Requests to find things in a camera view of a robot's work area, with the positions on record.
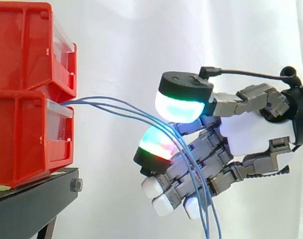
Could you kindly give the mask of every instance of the black sensor cap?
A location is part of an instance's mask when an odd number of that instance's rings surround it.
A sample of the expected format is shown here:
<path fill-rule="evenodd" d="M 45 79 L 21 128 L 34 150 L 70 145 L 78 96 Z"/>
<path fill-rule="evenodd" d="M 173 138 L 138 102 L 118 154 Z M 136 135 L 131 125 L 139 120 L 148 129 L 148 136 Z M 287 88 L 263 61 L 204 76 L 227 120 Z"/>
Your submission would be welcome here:
<path fill-rule="evenodd" d="M 142 167 L 141 173 L 143 175 L 146 175 L 146 172 L 165 174 L 170 166 L 170 160 L 158 157 L 140 147 L 136 151 L 134 162 Z"/>
<path fill-rule="evenodd" d="M 158 90 L 172 99 L 206 104 L 211 96 L 213 84 L 206 81 L 200 83 L 198 77 L 188 72 L 165 72 L 161 77 Z"/>

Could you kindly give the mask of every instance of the black cable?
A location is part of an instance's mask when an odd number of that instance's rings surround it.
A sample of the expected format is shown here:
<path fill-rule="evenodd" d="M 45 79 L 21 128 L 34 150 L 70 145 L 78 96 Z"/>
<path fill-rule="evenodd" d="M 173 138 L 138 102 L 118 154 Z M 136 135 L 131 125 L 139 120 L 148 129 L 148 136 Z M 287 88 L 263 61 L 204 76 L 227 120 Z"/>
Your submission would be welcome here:
<path fill-rule="evenodd" d="M 270 76 L 265 74 L 259 74 L 249 71 L 238 71 L 238 70 L 221 70 L 221 74 L 252 76 L 252 77 L 259 77 L 259 78 L 270 79 L 270 80 L 278 80 L 278 81 L 289 80 L 294 77 L 294 76 Z"/>
<path fill-rule="evenodd" d="M 302 145 L 297 145 L 292 149 L 292 152 L 296 152 L 298 148 L 300 148 Z"/>

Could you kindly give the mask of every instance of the gray plastic link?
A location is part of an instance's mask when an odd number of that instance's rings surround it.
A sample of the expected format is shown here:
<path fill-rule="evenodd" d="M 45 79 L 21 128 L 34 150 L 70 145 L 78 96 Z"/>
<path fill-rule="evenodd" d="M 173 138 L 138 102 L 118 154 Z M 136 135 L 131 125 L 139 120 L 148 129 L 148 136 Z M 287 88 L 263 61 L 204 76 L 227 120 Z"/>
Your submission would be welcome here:
<path fill-rule="evenodd" d="M 277 117 L 289 109 L 286 97 L 265 83 L 248 86 L 238 91 L 236 95 L 215 93 L 213 96 L 217 103 L 213 112 L 216 117 L 230 117 L 262 109 Z"/>
<path fill-rule="evenodd" d="M 181 135 L 188 135 L 214 124 L 220 124 L 218 117 L 201 116 L 192 123 L 175 123 L 173 126 Z"/>

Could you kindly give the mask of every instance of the white fingertip pad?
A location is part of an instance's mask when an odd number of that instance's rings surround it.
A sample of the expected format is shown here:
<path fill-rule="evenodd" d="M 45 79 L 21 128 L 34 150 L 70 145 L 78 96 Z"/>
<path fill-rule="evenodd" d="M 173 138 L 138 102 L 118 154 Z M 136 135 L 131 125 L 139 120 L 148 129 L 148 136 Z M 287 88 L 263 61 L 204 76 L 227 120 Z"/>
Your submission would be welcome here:
<path fill-rule="evenodd" d="M 158 197 L 163 190 L 155 177 L 146 178 L 142 183 L 142 189 L 150 199 Z"/>
<path fill-rule="evenodd" d="M 184 203 L 184 207 L 186 213 L 190 219 L 199 219 L 200 212 L 199 212 L 199 205 L 198 199 L 196 197 L 188 198 L 187 201 Z"/>
<path fill-rule="evenodd" d="M 162 194 L 152 201 L 152 206 L 157 212 L 158 216 L 164 217 L 173 211 L 173 207 L 166 195 Z"/>

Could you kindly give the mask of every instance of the robotic hand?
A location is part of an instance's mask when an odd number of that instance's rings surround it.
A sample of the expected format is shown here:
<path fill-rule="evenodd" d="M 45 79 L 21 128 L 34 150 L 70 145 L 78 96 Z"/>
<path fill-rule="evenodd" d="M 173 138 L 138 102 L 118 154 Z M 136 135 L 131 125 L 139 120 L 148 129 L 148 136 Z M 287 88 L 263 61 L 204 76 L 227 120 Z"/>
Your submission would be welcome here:
<path fill-rule="evenodd" d="M 220 74 L 282 80 L 290 88 L 278 92 L 263 83 L 236 95 L 213 93 L 208 79 Z M 213 67 L 202 67 L 198 75 L 166 72 L 156 108 L 162 117 L 174 122 L 181 135 L 200 132 L 189 148 L 212 196 L 247 178 L 289 173 L 293 152 L 303 145 L 303 86 L 292 67 L 285 67 L 280 77 Z M 231 162 L 234 156 L 244 156 L 243 161 Z M 164 158 L 137 150 L 134 161 L 147 176 L 143 191 L 159 216 L 183 204 L 189 218 L 199 218 L 195 189 L 181 153 L 170 160 Z"/>

